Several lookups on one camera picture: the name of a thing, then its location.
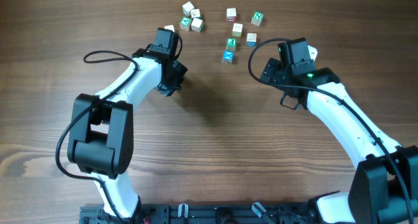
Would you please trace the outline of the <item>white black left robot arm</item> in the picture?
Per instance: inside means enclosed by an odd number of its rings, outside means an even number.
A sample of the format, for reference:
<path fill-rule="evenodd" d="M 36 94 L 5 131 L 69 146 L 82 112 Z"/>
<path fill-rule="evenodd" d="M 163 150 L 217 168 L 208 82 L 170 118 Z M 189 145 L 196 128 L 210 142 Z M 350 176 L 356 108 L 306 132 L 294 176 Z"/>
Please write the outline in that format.
<path fill-rule="evenodd" d="M 68 160 L 92 180 L 104 200 L 103 214 L 113 223 L 139 223 L 141 201 L 127 171 L 134 148 L 133 114 L 156 89 L 169 97 L 180 90 L 187 68 L 178 61 L 183 42 L 171 29 L 159 28 L 155 41 L 131 56 L 110 52 L 111 61 L 129 66 L 107 88 L 74 100 L 72 119 L 57 143 L 56 164 L 64 172 L 60 150 L 65 138 Z"/>

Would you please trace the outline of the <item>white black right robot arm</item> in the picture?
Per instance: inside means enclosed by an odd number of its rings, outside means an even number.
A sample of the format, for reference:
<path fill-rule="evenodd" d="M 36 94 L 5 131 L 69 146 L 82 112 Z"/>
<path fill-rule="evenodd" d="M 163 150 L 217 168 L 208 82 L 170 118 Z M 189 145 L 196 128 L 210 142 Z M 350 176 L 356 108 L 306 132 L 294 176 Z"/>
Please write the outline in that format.
<path fill-rule="evenodd" d="M 329 69 L 316 69 L 306 39 L 277 39 L 260 81 L 318 117 L 348 154 L 355 175 L 347 193 L 314 200 L 322 223 L 398 223 L 417 218 L 417 147 L 402 147 L 353 102 Z"/>

